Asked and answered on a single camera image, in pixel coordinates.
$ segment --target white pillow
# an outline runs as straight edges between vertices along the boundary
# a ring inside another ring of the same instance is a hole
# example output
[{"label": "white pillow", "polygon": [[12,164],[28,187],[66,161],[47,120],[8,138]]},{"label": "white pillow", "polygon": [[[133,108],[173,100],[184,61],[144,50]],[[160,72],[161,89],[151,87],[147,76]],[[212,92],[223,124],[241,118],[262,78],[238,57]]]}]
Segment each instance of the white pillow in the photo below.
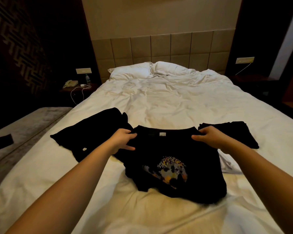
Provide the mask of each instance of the white pillow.
[{"label": "white pillow", "polygon": [[158,61],[151,67],[151,73],[179,76],[179,75],[188,75],[188,74],[196,73],[196,70],[188,69],[174,63]]},{"label": "white pillow", "polygon": [[150,67],[151,62],[144,62],[135,65],[120,66],[108,69],[111,73],[110,79],[129,80],[129,79],[147,79],[152,78]]}]

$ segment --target patterned wallpaper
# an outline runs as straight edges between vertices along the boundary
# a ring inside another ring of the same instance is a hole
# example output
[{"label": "patterned wallpaper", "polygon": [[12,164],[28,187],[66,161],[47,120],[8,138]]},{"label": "patterned wallpaper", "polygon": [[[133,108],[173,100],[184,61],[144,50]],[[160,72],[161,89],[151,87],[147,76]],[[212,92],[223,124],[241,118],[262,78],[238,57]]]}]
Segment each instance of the patterned wallpaper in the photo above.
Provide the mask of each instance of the patterned wallpaper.
[{"label": "patterned wallpaper", "polygon": [[49,86],[51,68],[24,0],[0,0],[0,35],[32,94],[38,96]]}]

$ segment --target water bottle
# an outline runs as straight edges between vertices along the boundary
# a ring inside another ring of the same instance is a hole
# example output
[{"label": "water bottle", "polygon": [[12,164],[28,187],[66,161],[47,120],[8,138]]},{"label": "water bottle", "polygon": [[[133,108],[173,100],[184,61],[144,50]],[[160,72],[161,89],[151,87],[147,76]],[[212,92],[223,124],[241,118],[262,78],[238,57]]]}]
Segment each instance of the water bottle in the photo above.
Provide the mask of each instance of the water bottle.
[{"label": "water bottle", "polygon": [[90,81],[90,78],[89,78],[88,74],[86,74],[86,81],[87,81],[87,85],[91,84],[91,81]]}]

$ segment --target forearm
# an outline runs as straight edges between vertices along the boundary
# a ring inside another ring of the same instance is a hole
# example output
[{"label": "forearm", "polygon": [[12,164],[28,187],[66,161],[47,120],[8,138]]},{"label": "forearm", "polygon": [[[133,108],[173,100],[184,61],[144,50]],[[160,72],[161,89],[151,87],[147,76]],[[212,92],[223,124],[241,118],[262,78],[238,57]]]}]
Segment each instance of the forearm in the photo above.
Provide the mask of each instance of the forearm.
[{"label": "forearm", "polygon": [[227,152],[285,233],[293,233],[293,177],[246,145],[231,141]]},{"label": "forearm", "polygon": [[71,233],[112,154],[105,142],[39,197],[7,233]]}]

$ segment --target upholstered headboard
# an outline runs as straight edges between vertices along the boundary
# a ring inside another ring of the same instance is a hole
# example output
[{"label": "upholstered headboard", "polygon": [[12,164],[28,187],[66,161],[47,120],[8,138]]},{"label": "upholstered headboard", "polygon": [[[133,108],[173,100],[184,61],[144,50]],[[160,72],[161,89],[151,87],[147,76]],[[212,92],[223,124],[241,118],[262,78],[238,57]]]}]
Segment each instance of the upholstered headboard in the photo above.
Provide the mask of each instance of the upholstered headboard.
[{"label": "upholstered headboard", "polygon": [[141,62],[166,61],[224,74],[235,30],[151,35],[92,40],[102,83],[109,68]]}]

